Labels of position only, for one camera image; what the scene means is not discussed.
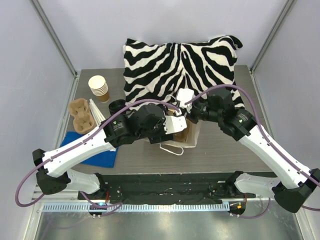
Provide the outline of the brown paper takeout bag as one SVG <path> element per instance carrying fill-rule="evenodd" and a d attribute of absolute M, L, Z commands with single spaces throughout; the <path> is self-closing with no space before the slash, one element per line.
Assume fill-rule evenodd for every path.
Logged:
<path fill-rule="evenodd" d="M 192 123 L 187 119 L 187 114 L 191 112 L 191 104 L 186 104 L 195 96 L 191 89 L 179 89 L 174 97 L 175 108 L 160 104 L 164 110 L 165 121 L 162 124 L 163 130 L 156 137 L 147 140 L 150 144 L 158 144 L 163 151 L 176 156 L 181 156 L 187 148 L 194 148 L 197 145 L 200 134 L 201 123 Z"/>

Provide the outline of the single cardboard cup carrier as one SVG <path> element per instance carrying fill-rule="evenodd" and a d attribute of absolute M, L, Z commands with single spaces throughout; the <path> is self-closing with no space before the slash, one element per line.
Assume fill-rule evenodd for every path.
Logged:
<path fill-rule="evenodd" d="M 174 134 L 174 140 L 176 142 L 185 142 L 188 138 L 188 133 L 189 133 L 189 129 L 188 128 L 185 128 L 184 130 L 180 131 L 180 132 L 176 132 Z"/>

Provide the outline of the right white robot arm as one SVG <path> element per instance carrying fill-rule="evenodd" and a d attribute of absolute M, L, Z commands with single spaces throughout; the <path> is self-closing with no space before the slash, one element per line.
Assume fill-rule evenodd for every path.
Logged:
<path fill-rule="evenodd" d="M 226 193 L 233 198 L 240 194 L 267 197 L 297 213 L 320 185 L 320 170 L 308 168 L 285 151 L 254 114 L 235 106 L 225 87 L 214 86 L 204 94 L 204 101 L 198 100 L 198 94 L 185 103 L 188 118 L 217 123 L 224 134 L 250 149 L 275 173 L 275 177 L 263 177 L 236 171 L 225 181 Z"/>

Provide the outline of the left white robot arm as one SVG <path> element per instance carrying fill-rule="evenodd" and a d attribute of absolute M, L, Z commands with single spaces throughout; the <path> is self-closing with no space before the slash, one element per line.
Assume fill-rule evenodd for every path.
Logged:
<path fill-rule="evenodd" d="M 107 186 L 100 174 L 85 174 L 73 170 L 73 166 L 102 152 L 122 145 L 153 138 L 165 132 L 163 108 L 149 103 L 131 115 L 113 114 L 99 127 L 82 137 L 51 151 L 36 149 L 33 162 L 39 169 L 36 181 L 45 195 L 53 195 L 65 189 L 81 191 L 100 200 Z"/>

